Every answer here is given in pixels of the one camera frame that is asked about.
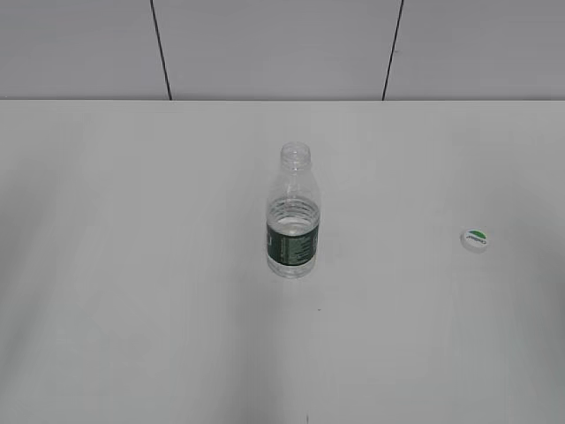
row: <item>dark line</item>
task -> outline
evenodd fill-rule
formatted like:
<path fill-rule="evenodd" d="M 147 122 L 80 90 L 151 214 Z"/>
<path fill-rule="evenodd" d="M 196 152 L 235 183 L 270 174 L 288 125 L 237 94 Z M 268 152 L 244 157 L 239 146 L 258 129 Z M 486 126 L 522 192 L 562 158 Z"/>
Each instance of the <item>dark line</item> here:
<path fill-rule="evenodd" d="M 404 0 L 400 0 L 400 9 L 398 10 L 398 19 L 396 20 L 395 39 L 392 41 L 392 49 L 390 49 L 390 58 L 388 59 L 387 78 L 385 79 L 385 87 L 382 90 L 382 99 L 385 100 L 388 88 L 388 77 L 390 76 L 390 67 L 392 66 L 392 57 L 395 54 L 396 39 L 398 38 L 398 28 L 400 28 L 400 18 L 403 16 Z"/>
<path fill-rule="evenodd" d="M 167 65 L 165 64 L 165 55 L 162 53 L 162 43 L 161 43 L 161 33 L 159 32 L 159 25 L 157 24 L 157 14 L 155 13 L 155 5 L 153 4 L 153 0 L 149 0 L 151 2 L 151 12 L 153 13 L 153 23 L 155 26 L 155 33 L 157 34 L 157 43 L 159 44 L 159 53 L 161 54 L 161 65 L 162 71 L 165 74 L 165 84 L 167 85 L 167 95 L 169 95 L 169 100 L 173 100 L 173 96 L 170 93 L 170 84 L 169 84 L 169 74 L 167 73 Z"/>

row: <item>table surface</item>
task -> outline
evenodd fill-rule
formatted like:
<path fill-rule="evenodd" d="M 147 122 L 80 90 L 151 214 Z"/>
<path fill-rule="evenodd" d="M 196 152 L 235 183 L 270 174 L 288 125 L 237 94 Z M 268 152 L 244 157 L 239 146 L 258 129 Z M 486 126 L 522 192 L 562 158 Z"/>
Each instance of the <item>table surface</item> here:
<path fill-rule="evenodd" d="M 0 102 L 0 422 L 561 423 L 564 116 Z M 297 281 L 264 252 L 289 140 L 322 193 Z"/>

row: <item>bottle label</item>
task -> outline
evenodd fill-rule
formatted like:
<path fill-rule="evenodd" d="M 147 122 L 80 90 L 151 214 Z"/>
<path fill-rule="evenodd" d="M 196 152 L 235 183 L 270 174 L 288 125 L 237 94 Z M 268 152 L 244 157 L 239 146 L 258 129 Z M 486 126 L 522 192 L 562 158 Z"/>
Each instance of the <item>bottle label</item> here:
<path fill-rule="evenodd" d="M 318 227 L 300 236 L 286 236 L 267 225 L 267 254 L 281 265 L 304 265 L 316 254 Z"/>

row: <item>white bottle cap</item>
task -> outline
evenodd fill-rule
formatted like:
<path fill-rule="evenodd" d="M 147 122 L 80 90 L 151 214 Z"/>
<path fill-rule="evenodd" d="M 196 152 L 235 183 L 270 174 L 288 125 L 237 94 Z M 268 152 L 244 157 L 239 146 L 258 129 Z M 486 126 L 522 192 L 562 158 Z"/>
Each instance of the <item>white bottle cap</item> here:
<path fill-rule="evenodd" d="M 485 233 L 478 230 L 464 231 L 461 234 L 461 243 L 465 249 L 475 254 L 482 254 L 488 247 Z"/>

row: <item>clear plastic bottle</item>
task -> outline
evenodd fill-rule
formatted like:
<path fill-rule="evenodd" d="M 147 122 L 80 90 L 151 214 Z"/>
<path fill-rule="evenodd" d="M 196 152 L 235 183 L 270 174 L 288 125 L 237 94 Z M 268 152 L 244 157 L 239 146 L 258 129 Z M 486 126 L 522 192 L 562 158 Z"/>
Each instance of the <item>clear plastic bottle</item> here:
<path fill-rule="evenodd" d="M 278 275 L 298 278 L 316 262 L 320 189 L 310 148 L 300 142 L 281 149 L 281 166 L 267 197 L 267 263 Z"/>

